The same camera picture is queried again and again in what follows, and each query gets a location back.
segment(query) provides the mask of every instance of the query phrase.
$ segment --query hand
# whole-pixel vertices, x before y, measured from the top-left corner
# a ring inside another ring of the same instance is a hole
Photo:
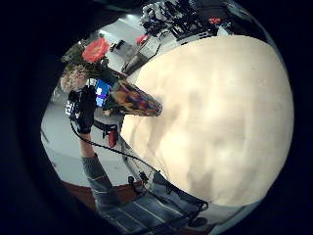
[[[96,93],[94,86],[85,86],[80,94],[78,110],[79,117],[75,121],[77,132],[80,134],[88,134],[94,123],[94,113],[96,110]]]

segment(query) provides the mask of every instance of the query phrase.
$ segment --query black cable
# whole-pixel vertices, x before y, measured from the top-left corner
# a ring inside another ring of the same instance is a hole
[[[127,157],[129,157],[129,158],[131,158],[131,159],[138,160],[139,162],[143,163],[144,165],[148,166],[149,168],[153,169],[154,171],[157,171],[154,167],[152,167],[151,165],[147,164],[146,162],[144,162],[143,160],[141,160],[141,159],[139,159],[139,158],[137,158],[137,157],[135,157],[135,156],[132,156],[132,155],[129,155],[129,154],[125,154],[125,153],[123,153],[123,152],[121,152],[121,151],[118,151],[118,150],[109,148],[109,147],[104,146],[104,145],[97,144],[97,143],[95,143],[95,142],[93,142],[93,141],[89,141],[89,140],[87,140],[87,139],[81,137],[81,136],[77,133],[77,131],[75,130],[74,126],[72,125],[72,120],[70,120],[70,127],[71,127],[72,131],[74,132],[74,134],[75,134],[79,139],[81,139],[82,141],[86,142],[87,144],[94,145],[94,146],[97,146],[97,147],[102,147],[102,148],[104,148],[104,149],[110,150],[110,151],[115,152],[115,153],[117,153],[117,154],[121,154],[122,156],[127,156]]]

